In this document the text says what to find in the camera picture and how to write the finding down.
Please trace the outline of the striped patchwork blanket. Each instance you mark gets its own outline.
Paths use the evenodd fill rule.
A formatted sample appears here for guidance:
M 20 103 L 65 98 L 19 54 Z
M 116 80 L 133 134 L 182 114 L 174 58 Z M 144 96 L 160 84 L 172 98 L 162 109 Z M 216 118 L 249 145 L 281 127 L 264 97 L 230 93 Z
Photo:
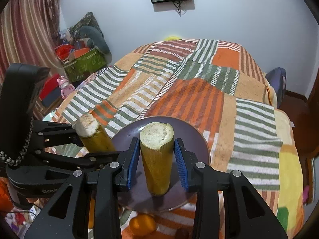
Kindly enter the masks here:
M 290 121 L 241 45 L 180 39 L 141 46 L 80 87 L 54 120 L 74 123 L 85 113 L 110 137 L 152 116 L 189 123 L 205 138 L 211 166 L 242 171 L 288 238 L 301 230 L 303 179 Z

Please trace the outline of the red box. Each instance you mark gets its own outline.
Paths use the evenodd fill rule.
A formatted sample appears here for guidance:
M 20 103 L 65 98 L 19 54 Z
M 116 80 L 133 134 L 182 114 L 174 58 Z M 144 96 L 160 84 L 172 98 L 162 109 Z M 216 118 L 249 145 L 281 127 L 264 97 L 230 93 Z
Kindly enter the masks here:
M 61 89 L 59 88 L 58 81 L 60 79 L 59 74 L 55 74 L 49 77 L 40 92 L 39 98 L 44 107 L 49 107 L 58 98 L 61 98 Z

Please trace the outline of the large orange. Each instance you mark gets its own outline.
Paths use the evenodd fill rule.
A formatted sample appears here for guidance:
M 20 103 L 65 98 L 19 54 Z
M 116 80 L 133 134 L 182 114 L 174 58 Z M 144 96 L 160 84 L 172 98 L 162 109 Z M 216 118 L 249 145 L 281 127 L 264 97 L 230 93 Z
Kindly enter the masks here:
M 153 216 L 139 214 L 129 221 L 129 228 L 135 236 L 146 236 L 157 229 L 157 224 Z

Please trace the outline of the striped red curtain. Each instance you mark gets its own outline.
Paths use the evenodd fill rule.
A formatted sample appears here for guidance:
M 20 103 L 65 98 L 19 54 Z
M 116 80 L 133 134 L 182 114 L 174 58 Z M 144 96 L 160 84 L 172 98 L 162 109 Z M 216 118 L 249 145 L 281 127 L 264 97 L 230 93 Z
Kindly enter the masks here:
M 64 74 L 59 45 L 59 0 L 9 0 L 1 12 L 1 80 L 12 63 Z

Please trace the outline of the green storage box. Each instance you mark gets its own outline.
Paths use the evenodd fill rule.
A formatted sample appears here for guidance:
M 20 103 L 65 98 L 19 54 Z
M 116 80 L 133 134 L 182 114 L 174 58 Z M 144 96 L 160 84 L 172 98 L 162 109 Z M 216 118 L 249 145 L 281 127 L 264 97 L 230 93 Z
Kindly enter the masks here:
M 96 49 L 91 49 L 87 53 L 65 64 L 64 71 L 67 78 L 72 82 L 86 79 L 90 74 L 106 66 L 104 55 Z

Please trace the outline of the yellow corn cob front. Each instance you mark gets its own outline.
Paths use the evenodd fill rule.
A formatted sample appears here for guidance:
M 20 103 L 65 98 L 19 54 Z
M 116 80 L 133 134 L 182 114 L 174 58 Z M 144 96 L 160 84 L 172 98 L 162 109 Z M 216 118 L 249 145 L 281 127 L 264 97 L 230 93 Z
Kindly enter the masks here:
M 140 147 L 147 189 L 162 196 L 170 186 L 174 129 L 169 123 L 151 122 L 140 132 Z

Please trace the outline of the pink toy figure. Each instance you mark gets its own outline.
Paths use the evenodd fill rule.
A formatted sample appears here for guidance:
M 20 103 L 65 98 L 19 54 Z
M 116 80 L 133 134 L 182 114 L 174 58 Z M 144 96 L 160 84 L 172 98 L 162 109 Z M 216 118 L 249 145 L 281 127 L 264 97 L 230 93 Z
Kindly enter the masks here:
M 61 75 L 59 78 L 57 78 L 57 83 L 59 88 L 61 89 L 61 97 L 62 99 L 65 99 L 68 95 L 70 95 L 72 92 L 74 92 L 75 88 L 70 83 L 70 81 Z

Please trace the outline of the yellow corn cob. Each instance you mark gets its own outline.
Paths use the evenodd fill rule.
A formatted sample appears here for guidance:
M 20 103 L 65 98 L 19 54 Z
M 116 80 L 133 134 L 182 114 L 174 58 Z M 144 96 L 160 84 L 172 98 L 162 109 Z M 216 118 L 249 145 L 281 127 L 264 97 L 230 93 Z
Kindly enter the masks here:
M 79 117 L 72 128 L 76 131 L 89 153 L 116 151 L 105 129 L 91 113 L 86 113 Z
M 170 186 L 174 129 L 169 123 L 151 122 L 140 132 L 140 147 L 147 189 L 162 196 Z

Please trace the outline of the purple backpack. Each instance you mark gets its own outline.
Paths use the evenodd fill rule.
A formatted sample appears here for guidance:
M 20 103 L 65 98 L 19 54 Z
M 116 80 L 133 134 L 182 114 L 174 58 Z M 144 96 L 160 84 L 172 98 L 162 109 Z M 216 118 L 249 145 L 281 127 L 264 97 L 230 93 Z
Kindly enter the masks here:
M 266 80 L 274 89 L 279 109 L 286 91 L 287 77 L 284 68 L 275 68 L 266 74 Z

